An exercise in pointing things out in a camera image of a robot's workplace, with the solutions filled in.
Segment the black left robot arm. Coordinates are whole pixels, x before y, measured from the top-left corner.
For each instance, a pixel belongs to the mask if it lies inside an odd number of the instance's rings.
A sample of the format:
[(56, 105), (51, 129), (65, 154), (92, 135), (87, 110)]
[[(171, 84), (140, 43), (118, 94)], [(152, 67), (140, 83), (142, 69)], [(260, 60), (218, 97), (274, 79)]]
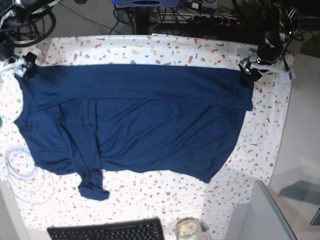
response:
[(290, 82), (294, 77), (293, 67), (287, 60), (287, 48), (294, 40), (303, 41), (299, 25), (299, 12), (288, 0), (259, 0), (269, 30), (257, 48), (251, 48), (248, 56), (239, 62), (241, 83), (249, 87), (257, 82), (262, 73), (272, 72)]

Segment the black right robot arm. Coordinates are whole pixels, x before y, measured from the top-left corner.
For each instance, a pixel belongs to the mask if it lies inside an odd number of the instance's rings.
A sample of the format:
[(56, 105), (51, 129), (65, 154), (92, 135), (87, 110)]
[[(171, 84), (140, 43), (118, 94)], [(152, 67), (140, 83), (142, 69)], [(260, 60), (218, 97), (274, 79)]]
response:
[(37, 72), (37, 56), (15, 54), (16, 48), (27, 48), (45, 40), (56, 27), (52, 11), (57, 0), (2, 0), (0, 2), (0, 72), (13, 70), (20, 77)]

